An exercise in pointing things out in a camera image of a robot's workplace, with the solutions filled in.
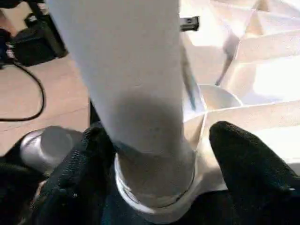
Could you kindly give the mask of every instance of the cord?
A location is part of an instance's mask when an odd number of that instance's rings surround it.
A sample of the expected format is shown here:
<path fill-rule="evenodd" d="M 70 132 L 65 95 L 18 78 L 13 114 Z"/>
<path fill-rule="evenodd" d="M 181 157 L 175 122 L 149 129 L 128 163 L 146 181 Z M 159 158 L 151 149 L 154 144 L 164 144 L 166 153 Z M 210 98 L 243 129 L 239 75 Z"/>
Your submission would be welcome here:
<path fill-rule="evenodd" d="M 45 110 L 45 106 L 46 106 L 45 89 L 44 89 L 41 81 L 37 77 L 35 77 L 29 70 L 27 70 L 25 67 L 23 67 L 20 63 L 13 61 L 12 64 L 15 65 L 17 68 L 19 68 L 20 70 L 22 70 L 23 72 L 25 72 L 38 85 L 40 92 L 41 92 L 41 99 L 42 99 L 41 108 L 33 116 L 29 116 L 29 117 L 25 117 L 25 118 L 0 118 L 0 122 L 22 122 L 22 121 L 34 120 L 34 119 L 38 118 Z"/>

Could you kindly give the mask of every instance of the pvc pipe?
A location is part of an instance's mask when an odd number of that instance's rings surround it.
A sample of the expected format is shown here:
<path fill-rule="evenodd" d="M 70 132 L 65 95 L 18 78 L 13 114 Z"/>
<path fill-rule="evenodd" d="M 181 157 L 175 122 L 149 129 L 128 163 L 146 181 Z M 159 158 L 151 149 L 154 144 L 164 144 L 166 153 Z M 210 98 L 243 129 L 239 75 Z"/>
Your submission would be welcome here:
<path fill-rule="evenodd" d="M 116 176 L 141 205 L 190 186 L 195 153 L 182 133 L 177 0 L 48 0 L 114 144 Z"/>

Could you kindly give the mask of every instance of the black fabric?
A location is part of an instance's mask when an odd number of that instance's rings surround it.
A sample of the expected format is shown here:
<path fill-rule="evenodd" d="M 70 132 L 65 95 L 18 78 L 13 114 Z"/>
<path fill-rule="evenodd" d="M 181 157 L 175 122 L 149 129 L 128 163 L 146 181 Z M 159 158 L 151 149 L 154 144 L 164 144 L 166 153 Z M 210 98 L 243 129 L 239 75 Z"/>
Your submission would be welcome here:
<path fill-rule="evenodd" d="M 20 222 L 45 177 L 27 167 L 0 158 L 0 224 Z"/>
<path fill-rule="evenodd" d="M 0 0 L 0 8 L 14 8 L 21 3 L 22 0 Z"/>
<path fill-rule="evenodd" d="M 27 224 L 100 224 L 114 156 L 100 123 L 85 131 L 43 186 Z"/>
<path fill-rule="evenodd" d="M 299 223 L 299 177 L 257 136 L 218 122 L 210 143 L 242 224 Z"/>
<path fill-rule="evenodd" d="M 108 195 L 102 225 L 154 225 L 138 215 L 120 196 L 115 183 Z M 172 225 L 241 225 L 228 191 L 200 195 Z"/>

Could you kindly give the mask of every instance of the white plastic structure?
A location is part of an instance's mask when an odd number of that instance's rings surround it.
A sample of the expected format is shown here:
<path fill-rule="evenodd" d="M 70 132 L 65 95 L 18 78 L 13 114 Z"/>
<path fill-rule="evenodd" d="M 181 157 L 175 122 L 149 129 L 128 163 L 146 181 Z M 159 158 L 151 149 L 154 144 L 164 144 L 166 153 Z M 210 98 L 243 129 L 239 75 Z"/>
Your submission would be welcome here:
<path fill-rule="evenodd" d="M 119 148 L 115 170 L 122 197 L 151 221 L 179 219 L 190 199 L 167 212 L 164 206 L 176 203 L 195 176 L 195 152 L 182 130 L 179 2 L 47 3 Z"/>

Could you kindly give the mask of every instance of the wooden floor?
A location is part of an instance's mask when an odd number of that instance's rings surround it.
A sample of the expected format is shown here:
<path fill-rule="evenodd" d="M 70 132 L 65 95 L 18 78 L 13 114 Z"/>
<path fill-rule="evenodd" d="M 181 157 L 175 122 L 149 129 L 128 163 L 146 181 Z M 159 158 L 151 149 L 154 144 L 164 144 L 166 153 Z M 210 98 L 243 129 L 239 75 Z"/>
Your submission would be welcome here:
<path fill-rule="evenodd" d="M 87 90 L 69 56 L 29 69 L 45 87 L 45 112 L 33 121 L 0 122 L 0 155 L 33 130 L 60 125 L 84 131 L 88 126 Z M 39 90 L 26 74 L 14 67 L 0 70 L 0 118 L 31 116 L 39 107 Z"/>

